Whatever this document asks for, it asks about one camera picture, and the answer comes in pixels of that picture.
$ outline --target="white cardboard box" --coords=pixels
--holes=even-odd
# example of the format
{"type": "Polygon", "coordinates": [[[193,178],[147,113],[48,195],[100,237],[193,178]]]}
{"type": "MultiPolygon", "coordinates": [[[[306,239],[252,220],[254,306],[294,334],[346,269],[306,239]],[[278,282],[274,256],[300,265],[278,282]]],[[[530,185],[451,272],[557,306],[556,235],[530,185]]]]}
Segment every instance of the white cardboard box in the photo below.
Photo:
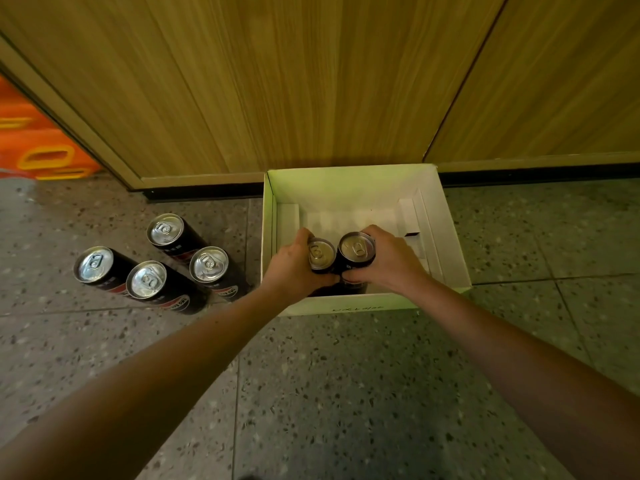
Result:
{"type": "MultiPolygon", "coordinates": [[[[458,235],[431,164],[269,170],[264,177],[260,279],[271,256],[302,226],[337,246],[350,231],[377,224],[402,236],[424,268],[458,292],[471,288],[458,235]]],[[[305,298],[282,315],[319,315],[415,308],[369,285],[360,295],[305,298]]]]}

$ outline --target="black can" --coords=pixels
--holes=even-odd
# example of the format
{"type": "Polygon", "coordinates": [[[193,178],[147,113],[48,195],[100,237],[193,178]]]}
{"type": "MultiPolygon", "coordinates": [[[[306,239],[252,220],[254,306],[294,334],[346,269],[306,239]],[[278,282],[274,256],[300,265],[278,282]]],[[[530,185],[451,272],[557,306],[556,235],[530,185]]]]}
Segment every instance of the black can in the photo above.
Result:
{"type": "Polygon", "coordinates": [[[188,266],[191,257],[208,244],[182,217],[161,214],[151,221],[147,238],[156,248],[179,263],[188,266]]]}
{"type": "Polygon", "coordinates": [[[127,291],[135,300],[185,315],[207,304],[207,293],[194,282],[158,261],[144,261],[127,277],[127,291]]]}
{"type": "Polygon", "coordinates": [[[127,291],[127,276],[137,264],[116,250],[94,246],[76,259],[74,276],[85,285],[131,298],[127,291]]]}
{"type": "MultiPolygon", "coordinates": [[[[316,274],[334,273],[335,248],[332,243],[321,237],[310,237],[307,242],[309,248],[309,265],[316,274]]],[[[332,286],[318,288],[309,296],[332,296],[342,294],[339,283],[332,286]]]]}
{"type": "Polygon", "coordinates": [[[235,301],[249,293],[244,273],[222,248],[207,246],[191,258],[189,273],[197,283],[210,288],[227,301],[235,301]]]}
{"type": "Polygon", "coordinates": [[[376,257],[376,242],[369,234],[348,232],[340,238],[336,257],[336,273],[340,273],[340,286],[345,294],[361,294],[367,290],[366,283],[348,282],[342,273],[348,269],[366,267],[376,257]]]}

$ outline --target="pull tab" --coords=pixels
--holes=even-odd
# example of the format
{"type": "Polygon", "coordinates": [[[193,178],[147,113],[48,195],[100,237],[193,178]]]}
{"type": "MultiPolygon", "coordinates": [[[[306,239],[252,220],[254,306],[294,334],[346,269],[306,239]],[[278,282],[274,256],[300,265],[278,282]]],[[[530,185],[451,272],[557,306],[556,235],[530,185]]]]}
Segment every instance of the pull tab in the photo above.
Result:
{"type": "Polygon", "coordinates": [[[323,256],[322,249],[320,249],[320,246],[317,244],[312,244],[311,247],[309,247],[309,253],[311,254],[311,257],[315,259],[320,259],[323,256]]]}
{"type": "Polygon", "coordinates": [[[104,256],[102,256],[100,253],[91,256],[91,259],[89,260],[89,268],[98,268],[98,266],[100,266],[100,263],[102,262],[103,257],[104,256]]]}
{"type": "Polygon", "coordinates": [[[367,248],[363,246],[361,242],[354,243],[351,249],[353,249],[353,252],[357,257],[363,257],[367,255],[367,248]]]}
{"type": "Polygon", "coordinates": [[[142,281],[152,290],[155,290],[158,284],[160,284],[160,279],[154,273],[145,273],[140,281],[142,281]]]}
{"type": "Polygon", "coordinates": [[[203,254],[198,261],[202,263],[207,271],[212,271],[220,265],[220,262],[209,254],[203,254]]]}
{"type": "Polygon", "coordinates": [[[166,222],[158,222],[158,224],[156,224],[156,231],[163,234],[169,234],[171,232],[171,224],[167,224],[166,222]]]}

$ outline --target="terrazzo floor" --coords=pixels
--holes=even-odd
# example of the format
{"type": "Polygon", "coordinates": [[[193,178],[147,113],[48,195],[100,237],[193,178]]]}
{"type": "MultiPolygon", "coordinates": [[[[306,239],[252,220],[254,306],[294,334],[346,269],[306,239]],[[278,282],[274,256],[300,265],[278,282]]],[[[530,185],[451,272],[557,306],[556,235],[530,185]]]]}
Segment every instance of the terrazzo floor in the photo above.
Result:
{"type": "MultiPolygon", "coordinates": [[[[640,180],[446,190],[469,297],[640,394],[640,180]]],[[[148,221],[184,216],[259,275],[260,200],[148,204],[110,177],[0,180],[0,444],[193,317],[83,287],[81,250],[169,263],[148,221]]],[[[209,311],[218,304],[212,304],[209,311]]],[[[141,479],[570,476],[421,312],[277,318],[141,479]]]]}

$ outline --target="black baseboard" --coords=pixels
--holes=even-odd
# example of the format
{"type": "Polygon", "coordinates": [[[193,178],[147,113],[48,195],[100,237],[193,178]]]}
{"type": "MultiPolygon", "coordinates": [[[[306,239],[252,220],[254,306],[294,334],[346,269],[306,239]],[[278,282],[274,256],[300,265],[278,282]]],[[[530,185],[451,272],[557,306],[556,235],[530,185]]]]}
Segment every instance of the black baseboard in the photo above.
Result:
{"type": "MultiPolygon", "coordinates": [[[[482,187],[486,185],[539,184],[574,180],[608,180],[640,177],[640,163],[610,165],[522,168],[516,170],[453,171],[440,174],[443,187],[482,187]]],[[[222,200],[261,198],[263,184],[192,185],[143,190],[151,203],[181,200],[222,200]]]]}
{"type": "Polygon", "coordinates": [[[142,193],[151,203],[181,200],[223,200],[229,198],[262,198],[262,182],[250,184],[190,185],[146,189],[142,193]]]}
{"type": "Polygon", "coordinates": [[[640,177],[640,163],[519,168],[515,170],[452,171],[439,174],[443,187],[539,184],[576,180],[610,180],[640,177]]]}

